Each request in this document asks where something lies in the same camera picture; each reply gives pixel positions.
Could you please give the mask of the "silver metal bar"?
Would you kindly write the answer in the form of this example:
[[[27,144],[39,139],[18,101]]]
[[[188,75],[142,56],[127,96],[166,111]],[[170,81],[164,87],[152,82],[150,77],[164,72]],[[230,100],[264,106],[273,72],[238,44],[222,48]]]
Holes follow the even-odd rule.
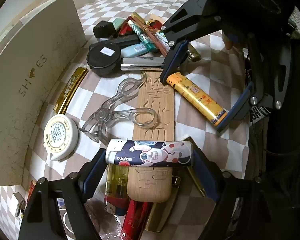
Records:
[[[122,71],[162,71],[164,57],[124,57],[120,69]]]

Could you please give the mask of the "black small box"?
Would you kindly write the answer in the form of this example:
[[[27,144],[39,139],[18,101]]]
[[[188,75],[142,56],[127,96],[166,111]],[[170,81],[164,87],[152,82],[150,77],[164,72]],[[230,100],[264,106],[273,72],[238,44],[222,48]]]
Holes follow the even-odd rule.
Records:
[[[116,34],[116,29],[111,22],[101,20],[93,27],[93,33],[96,38],[110,38]]]

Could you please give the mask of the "black round container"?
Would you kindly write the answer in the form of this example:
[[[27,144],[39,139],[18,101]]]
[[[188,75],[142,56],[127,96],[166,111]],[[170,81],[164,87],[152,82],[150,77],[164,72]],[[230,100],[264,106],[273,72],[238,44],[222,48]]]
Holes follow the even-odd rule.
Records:
[[[109,41],[101,41],[89,46],[87,64],[100,77],[110,76],[121,64],[121,49]]]

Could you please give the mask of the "gold harmonica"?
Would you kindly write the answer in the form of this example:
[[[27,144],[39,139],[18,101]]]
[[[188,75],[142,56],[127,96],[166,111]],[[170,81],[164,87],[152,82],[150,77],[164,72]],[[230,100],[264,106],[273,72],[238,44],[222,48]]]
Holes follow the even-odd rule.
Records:
[[[56,114],[66,113],[70,101],[72,100],[76,90],[78,89],[79,85],[81,84],[87,73],[88,70],[84,67],[78,67],[74,71],[69,81],[66,83],[64,89],[62,90],[59,98],[57,99],[56,105],[53,109]]]

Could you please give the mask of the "checkered bed sheet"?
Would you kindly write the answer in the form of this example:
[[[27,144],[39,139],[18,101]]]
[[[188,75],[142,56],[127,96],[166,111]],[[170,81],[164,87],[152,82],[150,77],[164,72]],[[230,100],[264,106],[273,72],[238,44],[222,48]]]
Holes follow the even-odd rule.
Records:
[[[169,18],[187,0],[96,0],[78,9],[87,43],[96,40],[93,27],[100,21],[113,21],[128,17],[137,12],[149,19],[157,15]],[[209,94],[224,109],[231,108],[243,90],[243,56],[240,51],[226,50],[220,31],[204,36],[192,42],[201,54],[198,62],[187,65],[187,78]],[[88,48],[84,47],[70,67],[56,82],[51,94],[44,102],[39,119],[34,127],[30,146],[25,158],[24,179],[21,185],[0,186],[0,228],[9,239],[17,239],[20,224],[11,214],[12,195],[19,192],[27,197],[27,189],[34,179],[46,177],[55,180],[78,171],[91,160],[102,144],[91,141],[86,135],[79,137],[74,154],[61,162],[50,162],[43,145],[43,131],[47,121],[53,115],[53,107],[65,83],[73,71],[86,65]],[[112,97],[124,74],[112,78],[100,78],[89,73],[70,103],[67,115],[82,126],[86,119],[100,105]],[[174,96],[175,139],[191,137],[205,155],[215,162],[221,170],[230,171],[242,178],[248,159],[249,125],[248,121],[232,124],[222,134],[179,94]],[[193,184],[188,174],[181,175],[178,199],[170,219],[161,233],[145,231],[143,239],[197,239],[212,211],[213,202],[204,198]]]

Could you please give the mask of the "white round tape measure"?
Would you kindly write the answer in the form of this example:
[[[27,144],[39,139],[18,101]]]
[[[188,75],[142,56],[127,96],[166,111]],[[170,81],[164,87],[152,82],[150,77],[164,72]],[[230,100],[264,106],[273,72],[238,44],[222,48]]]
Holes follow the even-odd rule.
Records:
[[[54,115],[44,129],[44,147],[51,161],[60,161],[71,154],[78,142],[78,127],[64,114]]]

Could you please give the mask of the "green white tube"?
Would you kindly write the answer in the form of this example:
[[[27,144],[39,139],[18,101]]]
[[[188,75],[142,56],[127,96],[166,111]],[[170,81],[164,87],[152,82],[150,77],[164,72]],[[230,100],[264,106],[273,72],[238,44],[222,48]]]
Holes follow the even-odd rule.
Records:
[[[147,36],[147,34],[135,23],[133,20],[127,21],[128,25],[131,27],[132,31],[138,35],[142,44],[148,49],[151,53],[157,53],[159,50],[154,42]]]

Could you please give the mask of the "brown wooden pen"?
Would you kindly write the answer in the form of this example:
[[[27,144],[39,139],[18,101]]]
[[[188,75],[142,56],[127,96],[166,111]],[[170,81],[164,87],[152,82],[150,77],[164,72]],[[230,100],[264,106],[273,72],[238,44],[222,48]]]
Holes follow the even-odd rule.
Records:
[[[131,18],[138,24],[138,26],[145,31],[145,33],[149,36],[149,38],[153,41],[153,43],[157,46],[163,56],[167,55],[166,48],[161,44],[161,42],[156,38],[155,31],[149,25],[146,24],[146,21],[136,12],[131,14]]]

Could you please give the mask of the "astronaut print white lighter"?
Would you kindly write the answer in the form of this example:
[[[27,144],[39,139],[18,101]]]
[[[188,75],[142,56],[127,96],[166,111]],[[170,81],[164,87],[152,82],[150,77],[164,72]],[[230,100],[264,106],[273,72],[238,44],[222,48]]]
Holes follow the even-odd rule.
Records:
[[[130,167],[192,166],[193,147],[189,141],[140,141],[112,139],[106,162]]]

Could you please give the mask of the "large white shoe box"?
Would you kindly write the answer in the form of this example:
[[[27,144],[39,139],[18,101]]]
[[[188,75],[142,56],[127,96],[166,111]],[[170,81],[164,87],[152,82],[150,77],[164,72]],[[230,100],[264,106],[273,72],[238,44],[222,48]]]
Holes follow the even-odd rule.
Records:
[[[49,0],[25,15],[0,53],[0,186],[20,184],[41,107],[85,44],[74,0]]]

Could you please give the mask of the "yellow transparent lighter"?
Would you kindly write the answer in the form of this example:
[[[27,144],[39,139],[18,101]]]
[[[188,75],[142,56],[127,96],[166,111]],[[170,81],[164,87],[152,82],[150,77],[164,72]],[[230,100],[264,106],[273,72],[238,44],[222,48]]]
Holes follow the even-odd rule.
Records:
[[[108,164],[104,194],[105,210],[108,213],[117,216],[126,215],[129,206],[127,182],[128,167]]]

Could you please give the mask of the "orange yellow lighter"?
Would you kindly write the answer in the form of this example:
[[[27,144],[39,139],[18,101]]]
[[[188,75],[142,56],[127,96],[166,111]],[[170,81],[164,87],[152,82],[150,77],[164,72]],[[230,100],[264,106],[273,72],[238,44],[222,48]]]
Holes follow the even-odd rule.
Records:
[[[218,126],[226,117],[226,110],[213,100],[200,87],[180,72],[167,78],[167,83],[190,102],[214,126]]]

